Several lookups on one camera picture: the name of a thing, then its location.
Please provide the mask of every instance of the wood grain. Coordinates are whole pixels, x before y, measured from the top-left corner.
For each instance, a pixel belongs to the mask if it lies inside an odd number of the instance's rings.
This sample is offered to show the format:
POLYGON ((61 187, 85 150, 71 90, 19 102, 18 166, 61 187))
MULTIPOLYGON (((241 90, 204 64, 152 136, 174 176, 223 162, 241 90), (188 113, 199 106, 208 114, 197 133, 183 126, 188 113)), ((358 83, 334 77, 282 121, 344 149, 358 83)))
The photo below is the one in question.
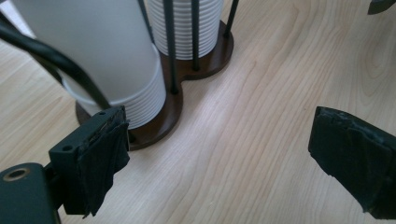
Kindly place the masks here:
MULTIPOLYGON (((131 161, 96 217, 64 223, 396 223, 360 205, 307 151, 317 105, 396 134, 396 7, 362 0, 240 0, 230 64, 183 82, 184 108, 131 161)), ((225 0, 226 20, 231 1, 225 0)), ((47 163, 78 124, 74 101, 0 42, 0 169, 47 163)))

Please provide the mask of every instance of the black metal rod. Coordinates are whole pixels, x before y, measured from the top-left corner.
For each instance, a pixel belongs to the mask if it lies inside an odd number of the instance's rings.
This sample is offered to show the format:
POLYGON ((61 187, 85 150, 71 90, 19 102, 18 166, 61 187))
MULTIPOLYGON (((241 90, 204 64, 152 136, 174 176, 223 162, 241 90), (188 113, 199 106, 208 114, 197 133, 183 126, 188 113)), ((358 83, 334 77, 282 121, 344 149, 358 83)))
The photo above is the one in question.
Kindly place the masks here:
POLYGON ((151 26, 149 25, 149 16, 148 16, 148 12, 146 10, 145 1, 144 0, 138 0, 138 2, 139 2, 140 10, 142 11, 143 18, 145 20, 146 26, 148 28, 149 37, 151 38, 151 42, 154 43, 154 37, 152 35, 151 26))
POLYGON ((172 0, 163 0, 163 11, 165 14, 166 40, 168 42, 169 69, 171 72, 171 92, 178 94, 177 69, 176 69, 176 43, 175 22, 172 0))
POLYGON ((233 4, 231 5, 230 16, 228 17, 227 26, 224 31, 224 38, 228 38, 231 33, 231 28, 233 27, 233 18, 235 18, 236 9, 238 8, 239 0, 233 0, 233 4))
POLYGON ((199 1, 191 0, 192 69, 199 70, 199 1))
MULTIPOLYGON (((14 29, 16 32, 21 33, 17 27, 14 26, 14 24, 12 24, 11 21, 8 20, 8 18, 0 11, 0 21, 2 21, 3 23, 5 23, 6 25, 9 26, 9 28, 14 29)), ((56 67, 52 66, 49 63, 46 63, 45 61, 41 60, 40 58, 36 57, 35 55, 31 56, 42 66, 44 67, 47 72, 49 72, 61 85, 62 85, 62 77, 61 75, 59 75, 56 67)))
POLYGON ((9 44, 29 52, 53 67, 57 67, 73 78, 102 109, 110 108, 106 97, 100 92, 90 77, 73 61, 61 52, 31 37, 21 34, 9 25, 0 21, 0 38, 9 44))

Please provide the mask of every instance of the black cable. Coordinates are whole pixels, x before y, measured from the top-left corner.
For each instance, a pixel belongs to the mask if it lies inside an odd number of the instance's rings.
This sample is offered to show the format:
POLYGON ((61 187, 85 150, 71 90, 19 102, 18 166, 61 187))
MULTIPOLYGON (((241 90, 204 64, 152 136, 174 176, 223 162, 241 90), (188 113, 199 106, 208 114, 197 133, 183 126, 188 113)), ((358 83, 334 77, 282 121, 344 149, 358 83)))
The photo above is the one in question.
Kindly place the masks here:
POLYGON ((99 91, 88 75, 78 65, 59 51, 21 34, 3 21, 0 21, 0 38, 8 42, 8 44, 34 55, 39 62, 45 62, 51 66, 58 67, 73 78, 84 90, 86 90, 91 98, 99 104, 102 109, 111 107, 106 97, 99 91))
MULTIPOLYGON (((3 21, 5 24, 7 24, 10 28, 15 29, 20 33, 20 31, 17 29, 17 27, 12 24, 11 21, 8 20, 8 18, 0 11, 0 21, 3 21)), ((43 66, 47 72, 49 72, 61 85, 62 85, 62 77, 59 75, 58 71, 56 70, 56 67, 52 66, 51 64, 40 60, 37 58, 35 55, 31 55, 41 66, 43 66)))

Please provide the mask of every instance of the light wood surface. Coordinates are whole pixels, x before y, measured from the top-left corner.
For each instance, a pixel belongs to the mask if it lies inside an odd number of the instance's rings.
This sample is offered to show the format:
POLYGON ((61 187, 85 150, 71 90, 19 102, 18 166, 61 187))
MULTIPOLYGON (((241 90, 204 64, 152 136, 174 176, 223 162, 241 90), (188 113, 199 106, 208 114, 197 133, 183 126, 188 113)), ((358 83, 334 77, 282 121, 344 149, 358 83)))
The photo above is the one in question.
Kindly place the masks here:
MULTIPOLYGON (((231 1, 226 0, 226 20, 231 1)), ((183 83, 177 127, 131 152, 96 217, 64 223, 396 223, 363 214, 307 151, 324 105, 396 134, 396 7, 241 0, 230 64, 183 83)), ((0 169, 49 162, 78 126, 74 100, 0 41, 0 169)))

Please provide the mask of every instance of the cup stack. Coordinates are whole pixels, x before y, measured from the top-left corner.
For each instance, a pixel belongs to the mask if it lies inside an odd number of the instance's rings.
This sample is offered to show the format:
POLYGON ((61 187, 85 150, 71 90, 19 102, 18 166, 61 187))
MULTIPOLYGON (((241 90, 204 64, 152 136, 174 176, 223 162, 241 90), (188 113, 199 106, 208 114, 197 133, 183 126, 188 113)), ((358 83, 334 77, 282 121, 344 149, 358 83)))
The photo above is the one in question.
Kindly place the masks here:
MULTIPOLYGON (((160 55, 155 46, 153 46, 157 57, 160 55)), ((163 84, 163 68, 160 60, 157 60, 152 67, 155 73, 146 86, 131 95, 125 97, 115 97, 109 103, 110 105, 124 105, 126 118, 129 120, 129 129, 138 128, 151 121, 163 108, 166 98, 165 86, 163 84)), ((73 96, 82 108, 90 115, 101 111, 99 105, 85 92, 72 78, 64 76, 63 84, 71 96, 73 96)), ((112 89, 113 93, 118 92, 119 96, 125 95, 118 89, 112 89)))
MULTIPOLYGON (((199 0, 199 57, 204 57, 217 44, 223 0, 199 0)), ((176 57, 192 59, 191 0, 174 0, 176 57)), ((148 15, 158 50, 167 55, 167 38, 163 0, 148 0, 148 15)))

